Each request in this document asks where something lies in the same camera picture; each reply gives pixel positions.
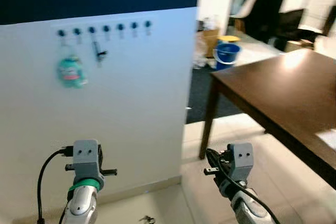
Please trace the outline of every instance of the dark brown table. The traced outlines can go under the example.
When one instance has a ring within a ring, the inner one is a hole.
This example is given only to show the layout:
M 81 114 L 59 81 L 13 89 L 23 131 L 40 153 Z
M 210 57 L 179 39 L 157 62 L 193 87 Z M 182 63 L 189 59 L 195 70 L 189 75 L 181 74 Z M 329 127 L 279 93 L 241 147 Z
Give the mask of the dark brown table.
M 291 52 L 212 77 L 200 159 L 222 93 L 336 189 L 336 151 L 316 136 L 336 128 L 336 60 Z

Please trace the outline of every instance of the tiled floor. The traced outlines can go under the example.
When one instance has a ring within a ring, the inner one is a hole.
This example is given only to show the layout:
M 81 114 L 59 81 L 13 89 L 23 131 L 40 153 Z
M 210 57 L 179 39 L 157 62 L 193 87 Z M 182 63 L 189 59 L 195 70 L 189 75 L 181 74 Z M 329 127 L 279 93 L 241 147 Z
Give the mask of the tiled floor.
M 185 126 L 182 187 L 195 223 L 237 223 L 229 200 L 211 176 L 203 175 L 207 161 L 197 159 L 203 122 Z M 336 223 L 336 191 L 246 114 L 215 120 L 210 147 L 251 142 L 255 164 L 249 186 L 266 202 L 281 223 Z

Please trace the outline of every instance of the cardboard box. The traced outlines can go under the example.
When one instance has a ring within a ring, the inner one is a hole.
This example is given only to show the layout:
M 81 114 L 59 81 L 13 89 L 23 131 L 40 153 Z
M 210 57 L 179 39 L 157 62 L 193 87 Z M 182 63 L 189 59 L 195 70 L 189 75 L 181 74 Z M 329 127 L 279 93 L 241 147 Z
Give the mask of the cardboard box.
M 204 41 L 207 45 L 206 58 L 213 58 L 213 49 L 217 46 L 217 38 L 219 34 L 219 28 L 214 30 L 203 31 Z

